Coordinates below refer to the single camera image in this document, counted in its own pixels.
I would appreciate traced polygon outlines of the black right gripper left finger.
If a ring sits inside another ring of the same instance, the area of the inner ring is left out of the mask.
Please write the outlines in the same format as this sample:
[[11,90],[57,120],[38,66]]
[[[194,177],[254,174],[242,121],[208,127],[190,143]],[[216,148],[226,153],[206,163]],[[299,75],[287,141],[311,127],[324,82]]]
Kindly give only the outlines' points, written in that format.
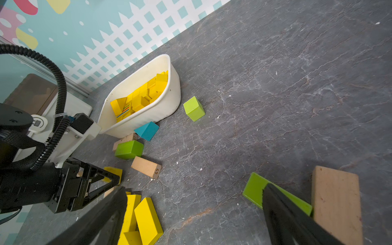
[[49,245],[116,245],[127,208],[124,187],[118,187],[80,220],[50,241]]

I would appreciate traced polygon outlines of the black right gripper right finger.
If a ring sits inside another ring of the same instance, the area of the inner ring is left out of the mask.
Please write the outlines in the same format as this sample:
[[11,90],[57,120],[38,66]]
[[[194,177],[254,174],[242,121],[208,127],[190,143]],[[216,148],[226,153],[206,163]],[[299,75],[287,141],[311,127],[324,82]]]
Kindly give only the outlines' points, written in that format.
[[268,184],[262,195],[263,212],[273,245],[340,245],[276,186]]

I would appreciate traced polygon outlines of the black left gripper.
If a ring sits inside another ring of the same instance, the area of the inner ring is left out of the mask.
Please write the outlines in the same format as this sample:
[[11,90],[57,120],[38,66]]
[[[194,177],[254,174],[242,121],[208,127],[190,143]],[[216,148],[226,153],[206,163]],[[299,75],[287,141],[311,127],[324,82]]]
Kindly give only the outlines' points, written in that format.
[[120,176],[85,163],[68,158],[59,175],[59,184],[46,206],[53,213],[76,211],[96,200],[120,183]]

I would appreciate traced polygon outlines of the tan wooden block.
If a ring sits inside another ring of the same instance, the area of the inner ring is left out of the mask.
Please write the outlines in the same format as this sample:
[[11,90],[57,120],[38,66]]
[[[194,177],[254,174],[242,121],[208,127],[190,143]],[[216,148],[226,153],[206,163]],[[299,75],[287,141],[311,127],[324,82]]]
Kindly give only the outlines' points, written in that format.
[[105,193],[104,193],[104,198],[107,197],[107,196],[109,196],[109,195],[115,190],[115,188],[116,188],[116,187],[113,187],[113,188],[111,188],[111,189],[105,191]]

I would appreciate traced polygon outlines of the rainbow striped block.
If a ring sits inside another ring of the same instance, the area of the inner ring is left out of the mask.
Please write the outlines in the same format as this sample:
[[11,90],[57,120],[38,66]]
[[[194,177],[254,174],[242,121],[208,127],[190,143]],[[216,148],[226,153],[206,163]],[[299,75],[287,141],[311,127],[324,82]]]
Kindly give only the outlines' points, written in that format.
[[132,111],[132,107],[131,105],[126,105],[122,111],[122,113],[120,115],[117,116],[117,118],[119,117],[124,117],[125,114],[129,113],[130,111]]

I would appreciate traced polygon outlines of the white oval plastic tub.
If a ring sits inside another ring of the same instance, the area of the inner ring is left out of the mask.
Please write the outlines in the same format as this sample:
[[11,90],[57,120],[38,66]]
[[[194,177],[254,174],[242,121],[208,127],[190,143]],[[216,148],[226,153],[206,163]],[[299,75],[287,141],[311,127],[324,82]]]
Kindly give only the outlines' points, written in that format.
[[[160,71],[168,71],[168,85],[162,95],[151,105],[117,122],[110,102],[129,95]],[[159,55],[117,84],[109,93],[97,122],[101,127],[100,134],[124,138],[146,123],[151,121],[155,123],[172,115],[178,109],[180,102],[179,75],[171,63],[170,56],[167,54]]]

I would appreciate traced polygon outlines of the long yellow block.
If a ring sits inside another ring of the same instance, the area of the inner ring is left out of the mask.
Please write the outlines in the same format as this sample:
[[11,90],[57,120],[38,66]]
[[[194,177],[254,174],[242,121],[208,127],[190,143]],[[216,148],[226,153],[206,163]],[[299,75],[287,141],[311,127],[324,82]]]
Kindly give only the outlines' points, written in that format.
[[127,194],[127,208],[124,216],[123,225],[118,240],[118,245],[142,245],[140,232],[136,230],[135,208],[141,201],[141,195]]

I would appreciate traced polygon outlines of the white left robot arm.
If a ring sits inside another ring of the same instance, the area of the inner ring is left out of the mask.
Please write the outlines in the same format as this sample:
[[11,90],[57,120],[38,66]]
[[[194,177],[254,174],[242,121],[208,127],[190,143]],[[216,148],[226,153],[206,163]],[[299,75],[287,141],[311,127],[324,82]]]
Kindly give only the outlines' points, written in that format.
[[67,84],[60,68],[29,48],[2,44],[1,53],[41,63],[53,73],[58,87],[47,140],[32,137],[31,114],[1,105],[1,213],[16,216],[24,206],[40,203],[53,213],[76,211],[118,185],[118,175],[71,157],[80,143],[96,137],[99,128],[84,113],[65,113]]

